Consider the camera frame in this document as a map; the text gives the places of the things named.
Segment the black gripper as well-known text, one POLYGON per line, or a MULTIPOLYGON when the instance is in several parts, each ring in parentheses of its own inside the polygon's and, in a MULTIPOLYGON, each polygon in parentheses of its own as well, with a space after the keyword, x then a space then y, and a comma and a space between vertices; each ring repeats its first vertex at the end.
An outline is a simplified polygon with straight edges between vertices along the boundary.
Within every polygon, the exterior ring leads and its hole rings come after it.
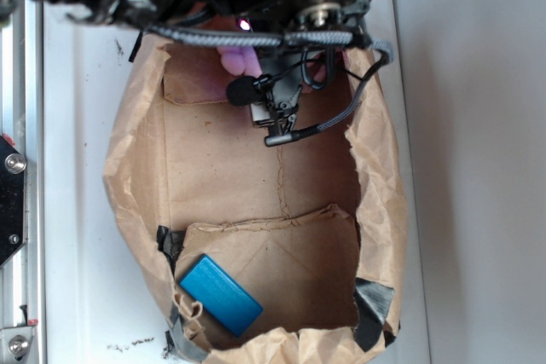
MULTIPOLYGON (((253 47, 264 75, 286 74, 266 93, 266 101, 247 105, 253 122, 272 134, 292 134, 304 87, 319 90, 334 75, 340 49, 374 46, 364 17, 371 0, 166 0, 164 37, 201 47, 253 47)), ((228 85, 210 89, 175 77, 178 104, 228 101, 228 85)))

